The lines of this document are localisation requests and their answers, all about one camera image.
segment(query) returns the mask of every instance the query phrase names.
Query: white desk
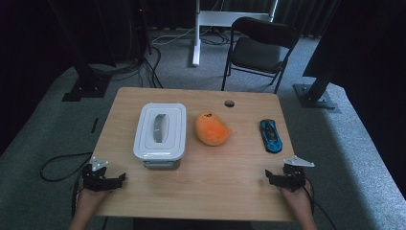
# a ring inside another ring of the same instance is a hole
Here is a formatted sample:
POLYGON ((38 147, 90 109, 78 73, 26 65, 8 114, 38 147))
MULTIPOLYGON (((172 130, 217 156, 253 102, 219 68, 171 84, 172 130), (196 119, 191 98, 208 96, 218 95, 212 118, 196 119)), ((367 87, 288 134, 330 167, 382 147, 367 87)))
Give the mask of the white desk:
POLYGON ((231 27, 234 21, 242 16, 250 16, 264 21, 273 21, 278 0, 274 0, 269 13, 235 12, 235 11, 201 11, 200 0, 196 0, 195 39, 193 65, 200 62, 200 26, 231 27))

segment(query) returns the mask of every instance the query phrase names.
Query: stand base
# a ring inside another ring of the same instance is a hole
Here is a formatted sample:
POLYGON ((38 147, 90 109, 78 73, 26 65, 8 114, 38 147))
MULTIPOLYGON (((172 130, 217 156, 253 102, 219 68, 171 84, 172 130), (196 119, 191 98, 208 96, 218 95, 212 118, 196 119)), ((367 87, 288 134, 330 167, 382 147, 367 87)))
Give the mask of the stand base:
POLYGON ((63 102, 80 102, 81 98, 102 98, 107 90, 111 80, 111 75, 96 74, 98 80, 92 87, 83 87, 81 78, 79 77, 70 93, 66 93, 63 97, 63 102))
POLYGON ((302 107, 310 108, 325 108, 330 113, 340 113, 336 103, 333 103, 327 91, 322 95, 322 97, 316 102, 309 101, 305 94, 311 87, 311 84, 293 84, 296 94, 298 95, 299 101, 301 102, 302 107))

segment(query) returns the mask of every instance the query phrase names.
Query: chair backrest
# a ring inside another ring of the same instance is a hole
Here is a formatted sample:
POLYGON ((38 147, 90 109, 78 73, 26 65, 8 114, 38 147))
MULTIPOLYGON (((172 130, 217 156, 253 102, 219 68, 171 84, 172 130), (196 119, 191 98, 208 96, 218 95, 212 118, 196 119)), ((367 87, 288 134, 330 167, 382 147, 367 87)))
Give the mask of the chair backrest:
POLYGON ((232 25, 232 32, 239 31, 255 41, 293 49, 299 40, 299 32, 290 26, 259 20, 253 17, 240 17, 232 25))

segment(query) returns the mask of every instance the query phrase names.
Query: white lid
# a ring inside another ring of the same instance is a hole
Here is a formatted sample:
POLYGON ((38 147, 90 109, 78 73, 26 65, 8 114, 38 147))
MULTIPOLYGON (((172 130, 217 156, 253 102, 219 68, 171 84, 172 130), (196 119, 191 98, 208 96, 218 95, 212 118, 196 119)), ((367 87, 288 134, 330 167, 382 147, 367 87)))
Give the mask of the white lid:
POLYGON ((144 161, 180 159, 186 143, 186 107, 181 103, 147 103, 137 132, 134 154, 144 161))

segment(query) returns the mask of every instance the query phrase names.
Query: robotic arm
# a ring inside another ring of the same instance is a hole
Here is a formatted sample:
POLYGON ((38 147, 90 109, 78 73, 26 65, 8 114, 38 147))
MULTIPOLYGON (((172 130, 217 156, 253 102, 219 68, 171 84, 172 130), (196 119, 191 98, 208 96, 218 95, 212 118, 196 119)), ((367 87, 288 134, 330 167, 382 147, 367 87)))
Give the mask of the robotic arm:
POLYGON ((307 162, 296 155, 289 159, 283 159, 283 163, 283 175, 274 175, 268 170, 265 170, 269 184, 286 188, 290 190, 290 192, 295 192, 302 188, 305 185, 305 172, 303 167, 314 167, 314 163, 307 162))
POLYGON ((81 175, 85 189, 98 192, 122 188, 123 181, 125 181, 125 173, 121 174, 118 178, 105 178, 104 174, 107 170, 105 166, 107 164, 108 161, 101 161, 93 157, 92 163, 83 168, 81 175))

